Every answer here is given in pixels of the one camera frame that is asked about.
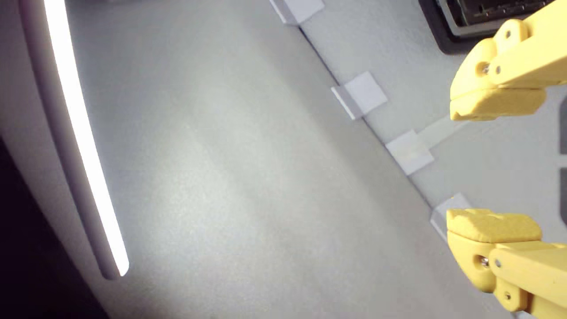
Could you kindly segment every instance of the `light bar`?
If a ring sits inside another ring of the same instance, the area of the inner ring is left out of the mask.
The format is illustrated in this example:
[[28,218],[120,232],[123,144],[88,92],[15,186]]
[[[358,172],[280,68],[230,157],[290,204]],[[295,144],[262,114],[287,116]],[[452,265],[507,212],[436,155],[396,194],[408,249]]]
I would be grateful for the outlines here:
[[103,276],[124,276],[130,263],[88,120],[65,1],[20,0],[20,13],[49,128],[87,238]]

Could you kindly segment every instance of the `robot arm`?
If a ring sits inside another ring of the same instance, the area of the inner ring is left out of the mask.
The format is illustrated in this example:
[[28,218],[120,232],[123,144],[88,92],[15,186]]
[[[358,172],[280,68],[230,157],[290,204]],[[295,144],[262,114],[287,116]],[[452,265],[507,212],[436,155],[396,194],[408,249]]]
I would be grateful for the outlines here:
[[449,248],[476,288],[511,312],[567,318],[567,245],[542,242],[529,216],[449,209],[447,230]]
[[451,85],[452,120],[493,120],[533,114],[544,88],[567,83],[567,0],[525,20],[506,21],[480,41]]

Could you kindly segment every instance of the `screw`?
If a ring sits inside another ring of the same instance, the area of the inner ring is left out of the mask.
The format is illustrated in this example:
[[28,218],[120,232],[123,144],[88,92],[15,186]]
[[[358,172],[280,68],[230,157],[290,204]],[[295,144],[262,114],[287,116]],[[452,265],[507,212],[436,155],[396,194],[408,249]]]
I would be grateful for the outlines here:
[[480,258],[480,264],[483,265],[486,268],[488,268],[488,266],[490,266],[489,263],[488,263],[488,258],[486,258],[486,257]]

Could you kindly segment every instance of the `white wall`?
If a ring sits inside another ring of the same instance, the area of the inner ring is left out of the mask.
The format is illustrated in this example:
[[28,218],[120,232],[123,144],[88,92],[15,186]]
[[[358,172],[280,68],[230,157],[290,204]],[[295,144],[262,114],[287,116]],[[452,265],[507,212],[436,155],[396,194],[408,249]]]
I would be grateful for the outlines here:
[[[448,115],[466,54],[439,50],[418,1],[325,0],[302,27],[339,82],[370,71],[381,85],[388,103],[365,119],[383,142]],[[567,86],[550,87],[534,115],[470,123],[434,146],[435,161],[411,181],[433,207],[461,192],[476,207],[528,214],[545,241],[566,242],[560,169],[567,162],[558,147],[566,95]]]
[[83,91],[131,262],[104,280],[49,137],[15,1],[0,129],[112,318],[489,318],[384,147],[268,1],[74,2]]

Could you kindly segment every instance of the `white corner bracket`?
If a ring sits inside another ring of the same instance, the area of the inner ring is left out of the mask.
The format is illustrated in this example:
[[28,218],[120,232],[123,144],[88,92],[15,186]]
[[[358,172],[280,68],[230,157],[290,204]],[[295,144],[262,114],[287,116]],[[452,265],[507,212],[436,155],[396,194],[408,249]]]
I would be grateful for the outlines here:
[[370,72],[366,71],[331,91],[353,120],[359,119],[388,101]]
[[464,197],[463,194],[457,193],[453,197],[447,199],[439,206],[435,207],[431,212],[429,223],[433,226],[435,231],[447,241],[447,210],[453,208],[466,209],[471,208],[471,204]]
[[285,24],[298,26],[325,8],[322,0],[270,0]]
[[404,133],[386,144],[386,148],[404,173],[409,176],[435,160],[429,149],[463,128],[467,123],[467,121],[451,121],[447,115],[419,133],[414,130]]

